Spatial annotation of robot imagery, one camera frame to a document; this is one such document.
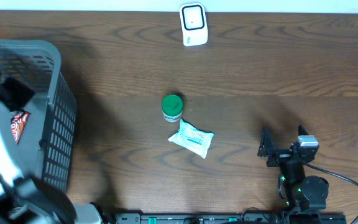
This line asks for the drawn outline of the red chocolate bar wrapper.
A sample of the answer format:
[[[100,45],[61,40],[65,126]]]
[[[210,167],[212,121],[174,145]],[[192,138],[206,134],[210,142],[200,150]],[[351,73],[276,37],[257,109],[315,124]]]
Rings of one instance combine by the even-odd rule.
[[[30,113],[27,111],[15,111],[11,113],[11,131],[16,144],[19,144]]]

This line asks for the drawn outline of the white teal wipes pack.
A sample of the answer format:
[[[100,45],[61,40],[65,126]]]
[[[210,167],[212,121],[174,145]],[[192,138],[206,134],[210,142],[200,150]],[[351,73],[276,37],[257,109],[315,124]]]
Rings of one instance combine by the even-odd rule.
[[[205,159],[213,137],[214,133],[201,131],[181,119],[178,131],[169,137],[168,141],[184,147]]]

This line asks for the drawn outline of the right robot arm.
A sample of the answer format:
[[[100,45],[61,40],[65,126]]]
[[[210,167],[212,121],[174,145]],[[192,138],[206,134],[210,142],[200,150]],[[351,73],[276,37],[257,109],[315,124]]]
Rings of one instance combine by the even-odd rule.
[[[321,223],[320,211],[326,208],[329,184],[322,177],[307,176],[304,169],[318,149],[318,141],[302,125],[296,141],[287,149],[276,149],[270,132],[262,128],[257,155],[267,159],[268,167],[280,168],[278,193],[288,206],[272,215],[270,223]]]

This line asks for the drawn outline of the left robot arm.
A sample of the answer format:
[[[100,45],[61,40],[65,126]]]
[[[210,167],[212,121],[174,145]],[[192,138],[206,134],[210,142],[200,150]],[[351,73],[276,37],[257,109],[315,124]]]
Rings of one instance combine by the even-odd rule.
[[[52,54],[0,51],[0,223],[106,223],[66,196],[76,102]]]

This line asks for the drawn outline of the green lid jar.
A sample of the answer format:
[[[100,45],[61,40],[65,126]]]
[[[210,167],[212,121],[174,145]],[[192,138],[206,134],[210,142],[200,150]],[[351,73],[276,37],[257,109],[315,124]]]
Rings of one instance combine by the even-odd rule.
[[[183,115],[183,100],[178,95],[167,95],[162,100],[162,113],[166,121],[174,123]]]

